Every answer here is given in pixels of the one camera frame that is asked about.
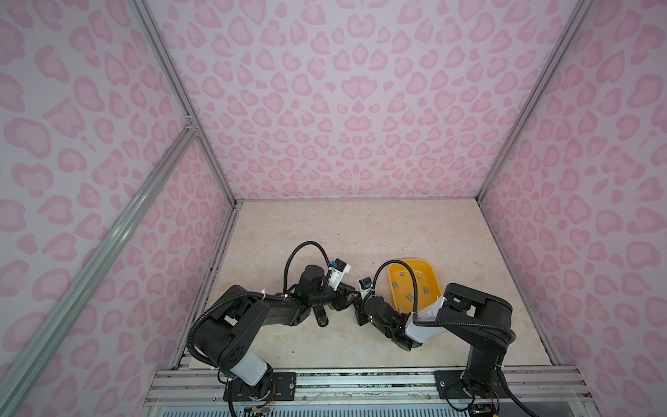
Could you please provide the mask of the black long stapler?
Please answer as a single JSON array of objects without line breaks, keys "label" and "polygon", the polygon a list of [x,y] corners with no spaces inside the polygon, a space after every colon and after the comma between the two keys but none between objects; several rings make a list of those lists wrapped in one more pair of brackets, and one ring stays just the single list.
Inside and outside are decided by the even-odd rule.
[{"label": "black long stapler", "polygon": [[327,312],[323,306],[312,307],[314,317],[319,327],[326,328],[329,324]]}]

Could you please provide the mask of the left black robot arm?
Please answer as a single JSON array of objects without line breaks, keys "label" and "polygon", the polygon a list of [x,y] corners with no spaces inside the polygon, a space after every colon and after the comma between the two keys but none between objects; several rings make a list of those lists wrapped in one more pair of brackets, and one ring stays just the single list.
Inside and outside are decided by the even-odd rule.
[{"label": "left black robot arm", "polygon": [[359,290],[342,282],[350,269],[340,259],[327,269],[308,265],[293,288],[277,295],[232,286],[192,324],[189,354],[251,389],[267,391],[273,370],[251,350],[259,330],[298,326],[311,314],[320,327],[328,326],[326,309],[342,311],[361,300]]}]

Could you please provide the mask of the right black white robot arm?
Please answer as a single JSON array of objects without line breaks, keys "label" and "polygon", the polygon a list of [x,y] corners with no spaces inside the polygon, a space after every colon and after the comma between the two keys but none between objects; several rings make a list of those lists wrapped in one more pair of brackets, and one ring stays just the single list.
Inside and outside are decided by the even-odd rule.
[{"label": "right black white robot arm", "polygon": [[407,352],[446,332],[466,342],[469,351],[460,383],[472,397],[493,392],[493,376],[516,339],[509,302],[457,283],[448,284],[436,302],[417,313],[401,313],[370,290],[356,303],[355,313],[359,325],[371,323]]}]

